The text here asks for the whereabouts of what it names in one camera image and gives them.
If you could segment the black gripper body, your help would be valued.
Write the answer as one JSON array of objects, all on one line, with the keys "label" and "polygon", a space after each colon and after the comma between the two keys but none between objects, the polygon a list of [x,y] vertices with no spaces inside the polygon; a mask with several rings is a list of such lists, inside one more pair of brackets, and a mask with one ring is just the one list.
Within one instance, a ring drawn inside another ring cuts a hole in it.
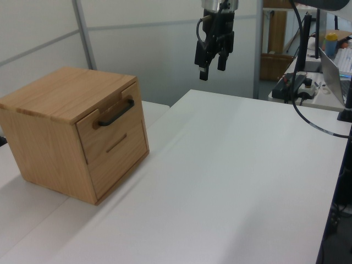
[{"label": "black gripper body", "polygon": [[210,36],[221,36],[226,34],[231,34],[233,32],[234,24],[234,12],[224,12],[222,11],[220,15],[216,12],[204,10],[203,16],[210,16],[209,20],[203,22],[202,30],[206,34],[206,37]]}]

